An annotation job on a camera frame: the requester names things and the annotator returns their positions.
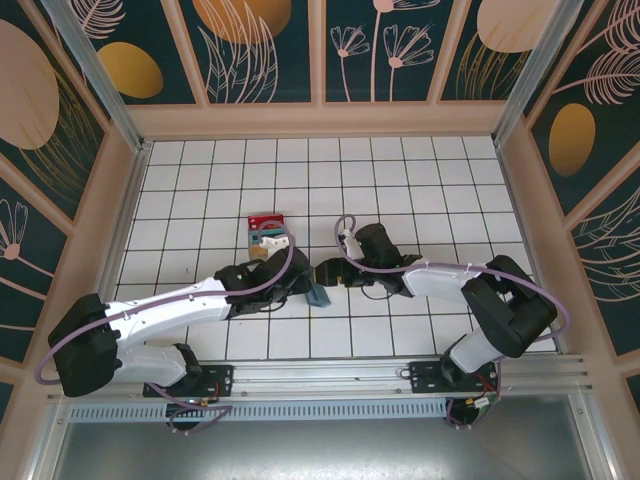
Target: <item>metal floor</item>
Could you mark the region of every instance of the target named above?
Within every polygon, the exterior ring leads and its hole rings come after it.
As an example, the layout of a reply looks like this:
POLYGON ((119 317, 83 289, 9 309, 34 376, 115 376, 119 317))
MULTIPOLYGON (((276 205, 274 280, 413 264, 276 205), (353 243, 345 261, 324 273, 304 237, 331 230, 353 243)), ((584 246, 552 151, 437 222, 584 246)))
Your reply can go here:
POLYGON ((562 397, 504 398, 483 424, 422 420, 74 424, 57 480, 590 479, 562 397))

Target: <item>white object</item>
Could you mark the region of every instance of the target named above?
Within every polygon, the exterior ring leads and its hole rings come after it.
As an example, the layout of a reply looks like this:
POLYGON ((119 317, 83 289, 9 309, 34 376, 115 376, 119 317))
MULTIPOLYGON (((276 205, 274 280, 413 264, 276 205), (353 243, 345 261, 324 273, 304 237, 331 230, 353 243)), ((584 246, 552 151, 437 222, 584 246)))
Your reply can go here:
POLYGON ((199 322, 225 320, 230 309, 226 296, 193 296, 197 292, 206 291, 224 291, 224 286, 219 280, 209 277, 195 285, 155 297, 107 304, 109 315, 125 313, 124 318, 109 323, 112 330, 120 333, 116 342, 117 358, 122 365, 115 370, 113 381, 151 382, 170 386, 180 380, 186 373, 185 361, 175 346, 152 347, 140 344, 173 329, 199 322), (128 313, 140 305, 185 294, 188 298, 184 300, 153 307, 141 313, 128 313))
POLYGON ((488 399, 487 397, 479 398, 478 400, 475 400, 475 401, 473 402, 473 405, 474 405, 476 408, 482 408, 482 407, 485 407, 485 406, 489 405, 489 399, 488 399))
POLYGON ((465 373, 476 372, 482 365, 494 361, 502 353, 489 343, 482 330, 465 335, 451 349, 451 360, 465 373))
MULTIPOLYGON (((440 297, 466 304, 462 287, 478 275, 480 273, 469 269, 432 268, 427 263, 423 269, 405 272, 402 278, 414 296, 440 297)), ((501 355, 480 329, 465 335, 451 350, 451 360, 465 373, 473 373, 501 355)))
POLYGON ((267 251, 267 259, 269 259, 278 250, 285 249, 289 246, 289 237, 286 235, 262 237, 260 239, 260 246, 267 251))
POLYGON ((433 268, 427 263, 424 269, 405 272, 402 278, 415 297, 440 297, 466 304, 461 289, 478 275, 469 270, 433 268))
POLYGON ((130 350, 118 351, 122 366, 113 374, 118 383, 150 382, 169 386, 184 377, 184 357, 175 347, 136 345, 130 350))
POLYGON ((342 244, 347 250, 347 256, 349 258, 364 257, 364 253, 362 253, 362 249, 360 248, 356 237, 351 233, 351 230, 343 230, 342 233, 340 233, 340 238, 342 238, 342 244))

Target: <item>black bracket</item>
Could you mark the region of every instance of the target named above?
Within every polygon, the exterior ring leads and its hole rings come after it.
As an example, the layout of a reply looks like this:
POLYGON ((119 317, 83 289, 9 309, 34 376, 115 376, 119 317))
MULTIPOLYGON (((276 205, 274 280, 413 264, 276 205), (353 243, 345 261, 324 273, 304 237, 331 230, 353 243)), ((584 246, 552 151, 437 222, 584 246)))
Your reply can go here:
MULTIPOLYGON (((189 390, 187 395, 181 395, 182 397, 213 397, 217 396, 229 397, 231 396, 231 388, 233 387, 233 366, 232 365, 201 365, 202 374, 193 388, 189 390)), ((155 390, 151 389, 145 384, 142 390, 142 396, 147 398, 157 398, 158 395, 155 390)))
POLYGON ((481 375, 494 389, 498 388, 498 376, 493 362, 483 365, 475 373, 462 377, 457 388, 454 388, 442 375, 440 360, 411 362, 408 373, 403 378, 406 378, 411 383, 412 393, 482 393, 484 384, 476 375, 481 375))

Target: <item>yellow oval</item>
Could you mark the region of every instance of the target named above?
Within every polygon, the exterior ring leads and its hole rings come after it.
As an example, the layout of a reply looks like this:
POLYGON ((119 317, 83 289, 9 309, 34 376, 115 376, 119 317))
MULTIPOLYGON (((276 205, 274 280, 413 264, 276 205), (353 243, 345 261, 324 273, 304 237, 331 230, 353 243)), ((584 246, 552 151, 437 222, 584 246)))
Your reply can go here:
POLYGON ((60 96, 56 72, 31 37, 0 20, 0 138, 35 150, 58 124, 60 96))
POLYGON ((563 177, 578 172, 589 158, 596 139, 596 122, 589 109, 578 103, 558 112, 549 135, 549 158, 563 177))
POLYGON ((483 0, 478 10, 478 36, 491 50, 520 53, 533 49, 557 0, 483 0))
POLYGON ((150 98, 162 90, 164 81, 160 67, 141 48, 114 42, 102 47, 98 57, 120 93, 134 98, 150 98))
POLYGON ((249 39, 250 20, 245 2, 256 22, 258 18, 264 20, 272 37, 282 32, 291 19, 291 0, 193 0, 193 6, 218 37, 233 43, 258 43, 255 35, 249 39))

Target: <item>blue object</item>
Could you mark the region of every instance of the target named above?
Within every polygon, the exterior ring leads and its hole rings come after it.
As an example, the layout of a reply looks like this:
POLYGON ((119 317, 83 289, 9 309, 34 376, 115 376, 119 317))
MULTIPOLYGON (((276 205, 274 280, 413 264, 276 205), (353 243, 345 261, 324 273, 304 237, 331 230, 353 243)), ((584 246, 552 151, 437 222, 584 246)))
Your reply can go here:
POLYGON ((322 285, 311 281, 311 290, 304 294, 307 303, 312 307, 326 308, 331 305, 329 295, 322 285))

